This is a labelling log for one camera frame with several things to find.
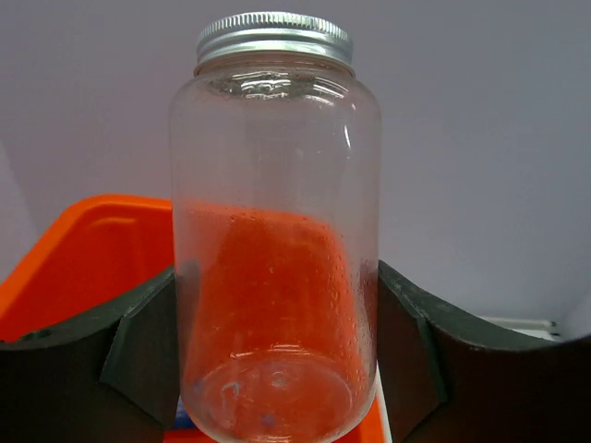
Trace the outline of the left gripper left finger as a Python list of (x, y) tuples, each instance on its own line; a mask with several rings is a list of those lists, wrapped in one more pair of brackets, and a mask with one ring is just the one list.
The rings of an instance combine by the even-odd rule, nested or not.
[(171, 270), (1, 344), (4, 442), (161, 442), (178, 397)]

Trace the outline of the clear jar silver lid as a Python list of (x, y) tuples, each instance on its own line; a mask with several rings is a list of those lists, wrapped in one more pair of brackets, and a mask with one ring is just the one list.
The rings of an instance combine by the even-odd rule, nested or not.
[(381, 112), (352, 55), (328, 20), (237, 14), (172, 100), (181, 399), (218, 442), (332, 442), (373, 402)]

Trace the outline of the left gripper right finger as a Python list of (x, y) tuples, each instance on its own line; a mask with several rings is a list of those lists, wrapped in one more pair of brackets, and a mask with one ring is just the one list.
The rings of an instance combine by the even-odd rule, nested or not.
[(590, 340), (476, 317), (379, 265), (378, 358), (396, 442), (586, 442)]

